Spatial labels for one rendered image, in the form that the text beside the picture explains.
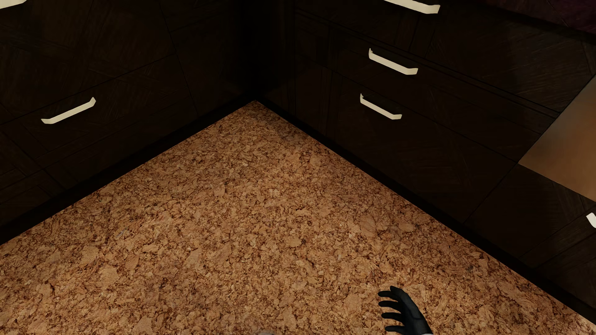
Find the dark wood drawer cabinet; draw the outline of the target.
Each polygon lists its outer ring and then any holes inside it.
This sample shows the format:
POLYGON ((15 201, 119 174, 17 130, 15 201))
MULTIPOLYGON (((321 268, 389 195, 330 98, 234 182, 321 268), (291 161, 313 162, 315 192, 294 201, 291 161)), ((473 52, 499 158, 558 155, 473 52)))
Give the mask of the dark wood drawer cabinet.
POLYGON ((416 1, 249 0, 259 100, 596 323, 596 202, 519 164, 596 76, 596 0, 416 1))
POLYGON ((246 95, 243 0, 0 0, 0 243, 40 206, 246 95), (96 99, 56 124, 52 118, 96 99))

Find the stainless steel appliance panel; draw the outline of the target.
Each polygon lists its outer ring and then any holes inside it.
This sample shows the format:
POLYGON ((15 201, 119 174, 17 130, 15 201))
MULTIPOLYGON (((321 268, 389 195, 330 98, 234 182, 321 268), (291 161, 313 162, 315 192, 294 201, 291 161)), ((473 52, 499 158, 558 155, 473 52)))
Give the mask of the stainless steel appliance panel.
POLYGON ((596 76, 519 164, 596 202, 596 76))

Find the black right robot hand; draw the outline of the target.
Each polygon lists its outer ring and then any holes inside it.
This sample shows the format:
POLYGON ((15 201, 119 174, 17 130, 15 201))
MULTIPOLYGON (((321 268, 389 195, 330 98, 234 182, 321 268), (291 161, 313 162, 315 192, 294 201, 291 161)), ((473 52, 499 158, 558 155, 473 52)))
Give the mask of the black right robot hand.
POLYGON ((434 335, 427 320, 411 297, 401 288, 390 286, 389 291, 377 293, 380 297, 390 298, 390 301, 380 301, 380 307, 388 307, 398 312, 382 313, 382 318, 393 319, 402 325, 388 325, 384 329, 401 335, 434 335))

